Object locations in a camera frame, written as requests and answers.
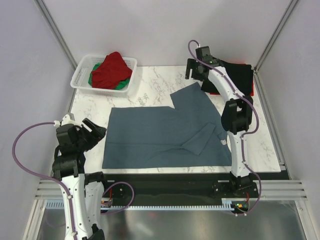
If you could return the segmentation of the white plastic basket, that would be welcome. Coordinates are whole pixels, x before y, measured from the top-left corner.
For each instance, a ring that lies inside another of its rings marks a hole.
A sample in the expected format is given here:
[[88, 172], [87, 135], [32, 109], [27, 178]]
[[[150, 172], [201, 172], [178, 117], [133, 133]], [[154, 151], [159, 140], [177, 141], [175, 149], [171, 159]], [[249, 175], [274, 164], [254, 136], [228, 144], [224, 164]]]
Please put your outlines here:
[[137, 60], [119, 52], [106, 56], [86, 55], [70, 82], [74, 89], [111, 97], [125, 97], [133, 89]]

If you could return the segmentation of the blue-grey t shirt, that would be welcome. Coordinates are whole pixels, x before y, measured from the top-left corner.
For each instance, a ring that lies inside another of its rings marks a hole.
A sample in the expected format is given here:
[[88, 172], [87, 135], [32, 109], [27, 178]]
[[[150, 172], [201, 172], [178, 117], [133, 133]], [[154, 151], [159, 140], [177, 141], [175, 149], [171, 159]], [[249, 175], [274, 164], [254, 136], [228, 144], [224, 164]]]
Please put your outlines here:
[[221, 116], [198, 83], [171, 94], [173, 107], [113, 108], [103, 169], [230, 166]]

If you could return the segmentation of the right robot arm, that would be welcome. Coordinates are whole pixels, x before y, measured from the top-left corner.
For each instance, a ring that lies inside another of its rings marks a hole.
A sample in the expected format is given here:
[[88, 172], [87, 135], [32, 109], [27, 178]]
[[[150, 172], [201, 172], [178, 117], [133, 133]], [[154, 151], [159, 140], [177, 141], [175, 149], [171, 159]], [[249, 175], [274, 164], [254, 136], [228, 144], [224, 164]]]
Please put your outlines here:
[[221, 124], [227, 132], [231, 151], [231, 170], [228, 182], [214, 183], [222, 197], [255, 198], [259, 195], [254, 176], [246, 165], [246, 134], [253, 117], [253, 99], [242, 93], [229, 77], [223, 63], [211, 55], [208, 46], [198, 45], [187, 60], [185, 77], [212, 84], [224, 100]]

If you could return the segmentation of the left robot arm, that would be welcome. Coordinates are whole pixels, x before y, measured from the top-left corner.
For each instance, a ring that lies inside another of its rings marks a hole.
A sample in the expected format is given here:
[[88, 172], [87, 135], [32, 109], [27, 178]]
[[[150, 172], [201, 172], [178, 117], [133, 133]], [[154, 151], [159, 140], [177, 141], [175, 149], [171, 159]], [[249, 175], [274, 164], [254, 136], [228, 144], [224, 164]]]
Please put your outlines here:
[[106, 128], [88, 118], [77, 123], [67, 114], [56, 128], [53, 177], [60, 186], [64, 204], [66, 240], [103, 240], [100, 227], [101, 200], [110, 191], [102, 172], [85, 173], [85, 152], [106, 135]]

